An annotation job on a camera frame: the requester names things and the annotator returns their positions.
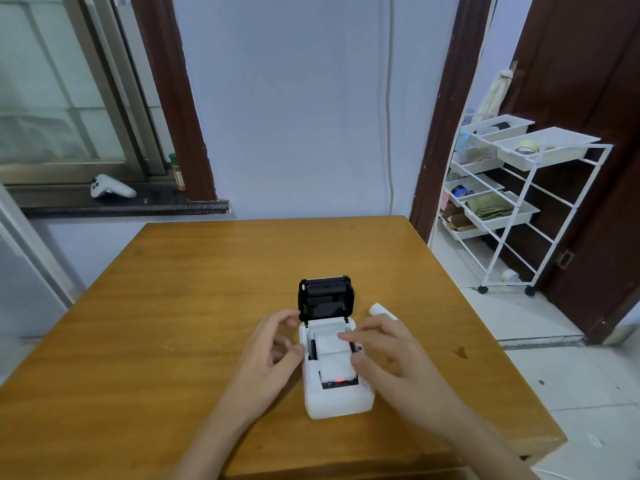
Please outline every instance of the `dark countertop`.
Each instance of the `dark countertop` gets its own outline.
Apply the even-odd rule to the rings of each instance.
[[[173,184],[130,184],[138,195],[91,197],[90,185],[8,186],[23,213],[32,218],[227,214],[228,200],[194,202]]]

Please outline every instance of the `printer lid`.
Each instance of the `printer lid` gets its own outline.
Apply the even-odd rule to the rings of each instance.
[[[348,317],[353,313],[354,300],[348,276],[302,280],[298,287],[300,321]]]

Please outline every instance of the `bottle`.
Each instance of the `bottle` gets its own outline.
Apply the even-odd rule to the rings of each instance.
[[[169,154],[169,160],[171,160],[171,169],[175,175],[178,190],[180,190],[180,192],[184,192],[186,187],[184,186],[184,179],[182,178],[182,172],[180,171],[180,165],[178,165],[178,158],[176,158],[175,153]]]

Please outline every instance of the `wooden door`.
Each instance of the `wooden door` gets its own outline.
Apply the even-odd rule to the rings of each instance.
[[[640,196],[634,194],[640,177],[640,0],[533,0],[514,58],[502,112],[535,120],[533,129],[559,126],[615,145],[556,252],[569,249],[575,257],[566,269],[552,260],[538,282],[599,342],[640,288],[640,252],[634,254],[631,244],[634,237],[640,242]],[[575,201],[590,170],[567,162],[540,169],[534,181]],[[507,188],[522,188],[497,172]],[[541,209],[533,224],[554,236],[568,208],[535,189],[527,200]],[[519,226],[508,243],[537,266],[548,243],[535,234]],[[501,257],[530,277],[510,252]]]

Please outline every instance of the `hand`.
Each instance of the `hand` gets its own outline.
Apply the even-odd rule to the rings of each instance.
[[[265,412],[305,356],[302,344],[292,345],[277,335],[278,325],[297,328],[298,310],[281,310],[266,316],[247,342],[231,382],[216,410],[243,428]]]
[[[467,407],[401,321],[375,315],[364,320],[355,331],[341,332],[338,337],[379,350],[397,363],[398,375],[393,375],[364,353],[351,355],[355,371],[419,428],[444,437],[450,421],[466,412]]]

